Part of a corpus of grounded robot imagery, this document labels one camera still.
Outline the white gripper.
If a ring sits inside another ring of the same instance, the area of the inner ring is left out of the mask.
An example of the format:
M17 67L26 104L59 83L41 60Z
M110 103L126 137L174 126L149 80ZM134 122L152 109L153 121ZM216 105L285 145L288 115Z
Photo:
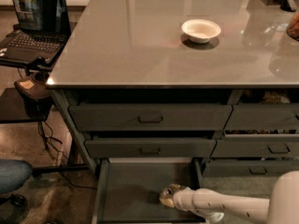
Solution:
M194 211L193 195L194 190L187 188L186 186L181 186L179 184L170 184L168 189L171 191L176 191L173 194L173 199L171 194L160 194L159 200L161 204L182 211Z

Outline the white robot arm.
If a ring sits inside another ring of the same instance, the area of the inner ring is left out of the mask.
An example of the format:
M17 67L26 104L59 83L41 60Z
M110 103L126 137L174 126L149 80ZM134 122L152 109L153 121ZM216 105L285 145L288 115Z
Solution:
M282 175L269 199L224 195L211 189L193 190L171 184L161 191L159 200L165 206L192 212L209 223L217 223L229 213L255 224L299 224L299 172Z

